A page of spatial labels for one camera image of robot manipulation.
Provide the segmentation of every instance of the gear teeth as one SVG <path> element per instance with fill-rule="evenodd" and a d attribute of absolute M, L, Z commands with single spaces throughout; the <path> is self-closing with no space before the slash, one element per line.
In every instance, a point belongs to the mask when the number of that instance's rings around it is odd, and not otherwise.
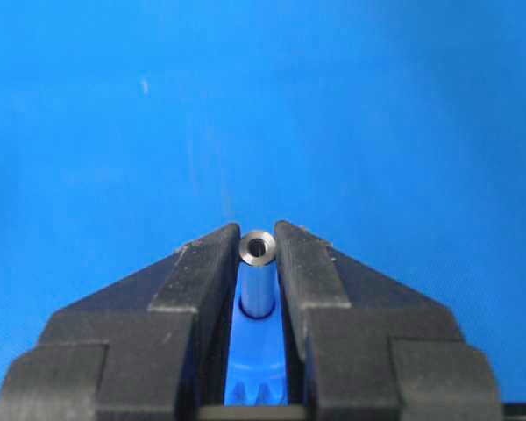
<path fill-rule="evenodd" d="M 231 392 L 231 403 L 237 406 L 247 405 L 244 383 L 237 382 L 236 386 L 234 386 Z"/>
<path fill-rule="evenodd" d="M 265 383 L 259 385 L 259 393 L 257 394 L 257 399 L 255 400 L 256 406 L 267 406 L 270 405 L 273 400 L 271 396 L 271 391 Z"/>

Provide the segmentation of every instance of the metal rod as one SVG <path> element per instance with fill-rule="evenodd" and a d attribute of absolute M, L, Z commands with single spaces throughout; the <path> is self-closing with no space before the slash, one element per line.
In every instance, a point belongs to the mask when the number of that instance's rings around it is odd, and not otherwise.
<path fill-rule="evenodd" d="M 240 304 L 251 318 L 265 318 L 274 308 L 276 243 L 265 231 L 252 231 L 239 242 L 239 276 L 242 279 Z"/>

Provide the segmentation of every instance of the blue background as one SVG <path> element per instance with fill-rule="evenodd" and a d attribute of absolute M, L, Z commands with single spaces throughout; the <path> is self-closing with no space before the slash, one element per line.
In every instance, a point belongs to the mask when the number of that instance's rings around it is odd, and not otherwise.
<path fill-rule="evenodd" d="M 449 305 L 526 401 L 526 1 L 0 2 L 0 382 L 223 223 Z"/>

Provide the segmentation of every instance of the shiny metal cylinder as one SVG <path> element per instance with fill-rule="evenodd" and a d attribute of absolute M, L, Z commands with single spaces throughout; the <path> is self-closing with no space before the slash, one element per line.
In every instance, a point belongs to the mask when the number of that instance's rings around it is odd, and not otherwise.
<path fill-rule="evenodd" d="M 265 318 L 274 308 L 276 243 L 265 231 L 252 231 L 239 242 L 240 306 L 251 318 Z"/>

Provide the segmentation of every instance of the tube opening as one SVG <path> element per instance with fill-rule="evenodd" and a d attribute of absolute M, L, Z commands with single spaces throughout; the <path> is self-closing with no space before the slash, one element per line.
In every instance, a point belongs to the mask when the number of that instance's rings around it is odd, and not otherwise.
<path fill-rule="evenodd" d="M 267 252 L 267 243 L 263 239 L 251 239 L 247 243 L 247 251 L 253 257 L 261 257 Z"/>

